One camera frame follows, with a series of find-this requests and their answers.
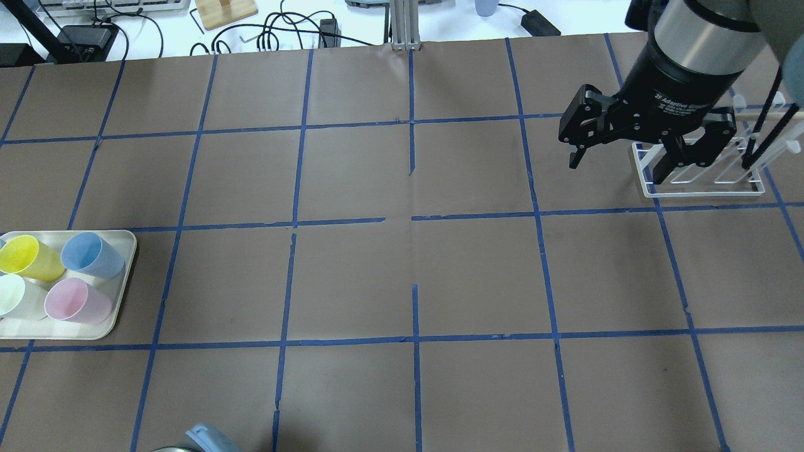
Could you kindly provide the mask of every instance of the light blue object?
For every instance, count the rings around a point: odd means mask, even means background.
[[[804,35],[787,52],[782,71],[787,92],[796,104],[804,105]]]
[[[474,10],[478,12],[478,16],[489,17],[497,10],[499,0],[474,0]]]
[[[65,269],[110,279],[116,277],[125,262],[117,250],[94,232],[82,232],[64,244],[61,263]]]
[[[203,452],[240,452],[240,448],[214,425],[201,422],[187,431],[187,436],[201,447]]]

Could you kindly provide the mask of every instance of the wooden block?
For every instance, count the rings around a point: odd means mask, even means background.
[[[195,6],[208,31],[257,13],[254,0],[196,0]]]

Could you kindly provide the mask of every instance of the black power brick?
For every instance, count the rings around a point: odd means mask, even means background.
[[[522,16],[522,28],[531,36],[561,36],[561,31],[537,10]]]
[[[338,21],[334,18],[323,18],[318,23],[321,31],[330,33],[332,35],[340,35],[341,31],[338,29]],[[318,36],[318,48],[322,47],[341,47],[341,39],[338,36]]]

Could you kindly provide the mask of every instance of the tray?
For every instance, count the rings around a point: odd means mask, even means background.
[[[7,232],[0,236],[0,239],[5,241],[11,240],[16,236],[30,234],[37,239],[41,240],[47,246],[53,248],[56,252],[61,253],[62,247],[67,243],[67,240],[73,236],[87,231],[17,231]],[[61,320],[54,320],[52,318],[44,318],[42,320],[19,320],[16,318],[3,318],[0,319],[0,339],[78,339],[78,340],[94,340],[106,336],[117,321],[117,312],[120,310],[120,304],[123,300],[123,292],[125,292],[125,283],[129,279],[131,265],[133,264],[134,254],[137,251],[137,237],[131,231],[90,231],[96,233],[103,240],[106,240],[112,245],[125,261],[123,271],[120,272],[115,278],[103,279],[99,277],[89,276],[82,273],[67,270],[59,279],[51,282],[39,281],[27,278],[37,286],[45,290],[49,290],[56,282],[59,282],[68,277],[78,277],[88,282],[100,292],[109,296],[112,300],[112,314],[109,315],[103,322],[97,325],[86,325],[82,323],[71,323]]]

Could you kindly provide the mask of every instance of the blue cup in background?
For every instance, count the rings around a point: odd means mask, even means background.
[[[94,232],[82,232],[68,240],[61,249],[64,268],[110,279],[116,277],[125,262],[123,256]]]
[[[474,10],[478,12],[478,16],[489,17],[497,10],[499,0],[474,0]]]

